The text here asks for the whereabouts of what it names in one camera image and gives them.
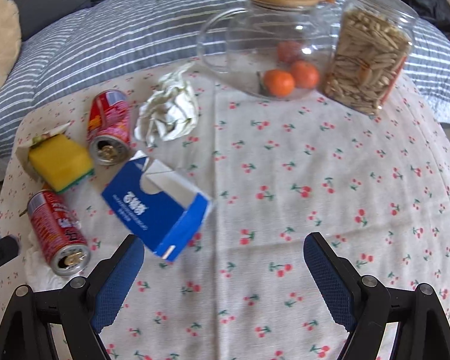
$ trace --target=blue box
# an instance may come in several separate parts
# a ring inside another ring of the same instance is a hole
[[[185,177],[141,151],[123,165],[102,196],[123,224],[167,261],[186,247],[212,206]]]

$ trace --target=yellow sponge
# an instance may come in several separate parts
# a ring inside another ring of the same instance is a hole
[[[32,147],[28,160],[42,179],[58,193],[94,172],[94,163],[87,149],[63,134]]]

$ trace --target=red label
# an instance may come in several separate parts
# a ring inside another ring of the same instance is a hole
[[[56,193],[37,193],[28,203],[28,215],[47,263],[64,246],[87,245],[70,210]]]
[[[98,135],[111,135],[125,143],[130,142],[130,112],[126,95],[112,90],[97,95],[91,103],[87,140]]]

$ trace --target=jar of sunflower seeds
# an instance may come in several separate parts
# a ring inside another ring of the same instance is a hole
[[[412,51],[417,18],[400,0],[347,0],[325,94],[376,115]]]

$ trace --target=glass teapot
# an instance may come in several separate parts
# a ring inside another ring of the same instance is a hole
[[[219,12],[205,22],[198,55],[225,83],[245,93],[299,99],[322,85],[336,42],[331,25],[338,24],[339,15],[340,9],[319,0],[248,0],[247,7]],[[214,25],[226,19],[226,53],[213,63],[207,46],[216,44]],[[207,42],[209,33],[215,39]]]

